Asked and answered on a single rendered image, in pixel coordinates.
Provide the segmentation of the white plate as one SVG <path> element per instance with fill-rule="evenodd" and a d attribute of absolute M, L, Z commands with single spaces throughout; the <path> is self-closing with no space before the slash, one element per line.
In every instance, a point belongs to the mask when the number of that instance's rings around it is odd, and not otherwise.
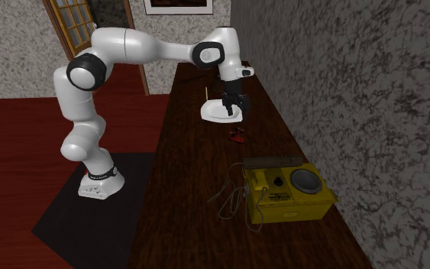
<path fill-rule="evenodd" d="M 232 105 L 232 115 L 222 104 L 221 99 L 209 99 L 200 109 L 201 118 L 207 122 L 214 123 L 236 123 L 243 121 L 241 109 L 237 105 Z"/>

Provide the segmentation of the black robot stand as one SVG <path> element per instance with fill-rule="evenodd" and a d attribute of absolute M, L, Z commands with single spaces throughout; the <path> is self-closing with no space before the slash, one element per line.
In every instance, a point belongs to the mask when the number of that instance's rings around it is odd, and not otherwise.
<path fill-rule="evenodd" d="M 107 199 L 77 193 L 86 171 L 73 171 L 32 233 L 75 269 L 127 269 L 153 153 L 113 153 L 125 178 L 123 188 Z"/>

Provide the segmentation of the yellow box device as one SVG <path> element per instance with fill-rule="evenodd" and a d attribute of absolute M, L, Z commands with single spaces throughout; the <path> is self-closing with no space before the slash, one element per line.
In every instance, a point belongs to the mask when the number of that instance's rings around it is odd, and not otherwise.
<path fill-rule="evenodd" d="M 322 219 L 338 202 L 312 163 L 302 157 L 243 159 L 246 203 L 253 224 Z"/>

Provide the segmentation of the small red toy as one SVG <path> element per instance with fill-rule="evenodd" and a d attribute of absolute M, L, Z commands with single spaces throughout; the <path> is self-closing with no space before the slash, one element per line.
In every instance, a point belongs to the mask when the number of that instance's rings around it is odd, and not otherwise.
<path fill-rule="evenodd" d="M 244 143 L 244 139 L 241 137 L 241 134 L 244 133 L 244 129 L 243 128 L 233 128 L 230 132 L 229 132 L 229 136 L 228 139 L 229 141 L 233 141 L 239 144 L 243 144 Z"/>

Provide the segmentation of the wooden door with glass panes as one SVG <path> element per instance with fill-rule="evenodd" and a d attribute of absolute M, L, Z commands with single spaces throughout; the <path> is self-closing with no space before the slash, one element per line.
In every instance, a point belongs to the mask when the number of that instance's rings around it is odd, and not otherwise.
<path fill-rule="evenodd" d="M 88 0 L 41 0 L 69 61 L 90 47 L 95 26 Z"/>

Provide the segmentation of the white framed wall picture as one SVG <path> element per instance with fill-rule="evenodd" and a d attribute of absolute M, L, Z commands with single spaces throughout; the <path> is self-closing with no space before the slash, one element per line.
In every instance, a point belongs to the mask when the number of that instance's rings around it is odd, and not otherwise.
<path fill-rule="evenodd" d="M 212 15 L 213 0 L 144 0 L 147 15 Z"/>

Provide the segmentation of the dark wooden table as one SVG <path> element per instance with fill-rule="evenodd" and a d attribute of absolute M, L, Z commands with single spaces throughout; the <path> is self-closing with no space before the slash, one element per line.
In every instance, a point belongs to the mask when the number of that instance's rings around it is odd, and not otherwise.
<path fill-rule="evenodd" d="M 318 221 L 259 232 L 242 211 L 230 215 L 223 183 L 244 182 L 244 158 L 301 149 L 255 76 L 243 81 L 251 98 L 243 144 L 229 141 L 230 125 L 204 122 L 199 109 L 214 75 L 177 67 L 128 269 L 373 269 L 335 207 Z"/>

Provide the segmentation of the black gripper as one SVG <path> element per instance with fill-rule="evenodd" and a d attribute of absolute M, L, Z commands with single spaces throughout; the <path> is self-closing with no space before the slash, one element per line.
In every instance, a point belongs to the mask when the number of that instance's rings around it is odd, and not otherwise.
<path fill-rule="evenodd" d="M 233 103 L 238 103 L 238 107 L 242 112 L 242 118 L 248 119 L 248 112 L 251 107 L 250 98 L 242 93 L 241 79 L 232 81 L 224 81 L 224 92 L 222 93 L 223 106 L 226 108 L 228 116 L 233 115 Z"/>

